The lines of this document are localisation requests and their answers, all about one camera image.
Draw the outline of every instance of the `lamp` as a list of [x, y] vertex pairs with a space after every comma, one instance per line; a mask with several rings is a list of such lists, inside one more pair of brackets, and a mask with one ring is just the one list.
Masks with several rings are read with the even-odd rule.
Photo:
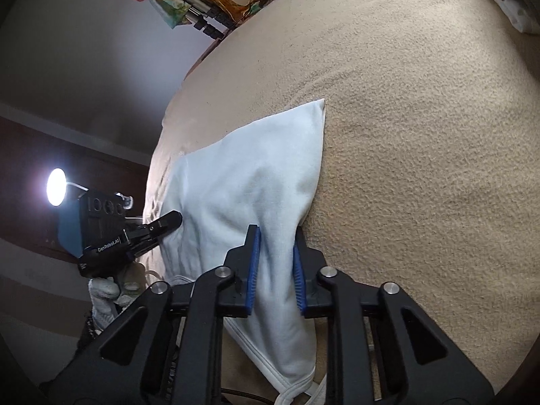
[[47, 180], [47, 198], [49, 199], [49, 202], [55, 207], [62, 204], [62, 201], [64, 201], [66, 196], [66, 189], [68, 186], [75, 186], [81, 190], [84, 190], [85, 192], [88, 191], [86, 187], [67, 181], [66, 174], [62, 169], [54, 169]]

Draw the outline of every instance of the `mattress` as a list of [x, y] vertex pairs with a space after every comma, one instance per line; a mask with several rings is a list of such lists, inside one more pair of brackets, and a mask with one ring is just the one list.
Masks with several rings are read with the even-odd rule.
[[[403, 286], [498, 389], [540, 329], [539, 81], [540, 39], [492, 0], [276, 0], [172, 99], [145, 217], [181, 155], [325, 98], [309, 245]], [[163, 273], [158, 251], [143, 262]], [[223, 386], [268, 392], [224, 346]]]

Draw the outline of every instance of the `black device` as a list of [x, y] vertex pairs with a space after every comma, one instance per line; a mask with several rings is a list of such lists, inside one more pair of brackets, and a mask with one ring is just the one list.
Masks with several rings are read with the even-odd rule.
[[[253, 306], [260, 230], [195, 283], [156, 282], [52, 383], [56, 405], [217, 405], [223, 317]], [[328, 318], [326, 405], [487, 405], [487, 379], [399, 285], [363, 285], [329, 267], [302, 230], [293, 250], [300, 312]], [[180, 319], [186, 317], [173, 360]], [[375, 401], [364, 318], [373, 333], [382, 399]]]
[[115, 276], [182, 224], [176, 211], [149, 224], [130, 223], [121, 195], [93, 189], [63, 202], [58, 210], [58, 240], [88, 278]]

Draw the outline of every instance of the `white glove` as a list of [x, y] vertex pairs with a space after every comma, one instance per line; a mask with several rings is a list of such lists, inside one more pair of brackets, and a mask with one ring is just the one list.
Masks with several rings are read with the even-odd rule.
[[92, 318], [96, 332], [101, 333], [118, 316], [115, 304], [127, 308], [146, 289], [144, 265], [132, 262], [112, 277], [91, 278], [88, 292], [92, 301]]

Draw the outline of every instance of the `bed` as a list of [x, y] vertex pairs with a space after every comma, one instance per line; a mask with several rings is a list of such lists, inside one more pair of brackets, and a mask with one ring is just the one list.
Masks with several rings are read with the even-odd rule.
[[[540, 329], [540, 38], [492, 0], [276, 0], [172, 99], [145, 217], [177, 157], [319, 98], [308, 243], [357, 281], [400, 283], [500, 388]], [[163, 272], [158, 251], [143, 262]], [[272, 394], [224, 352], [223, 386]]]

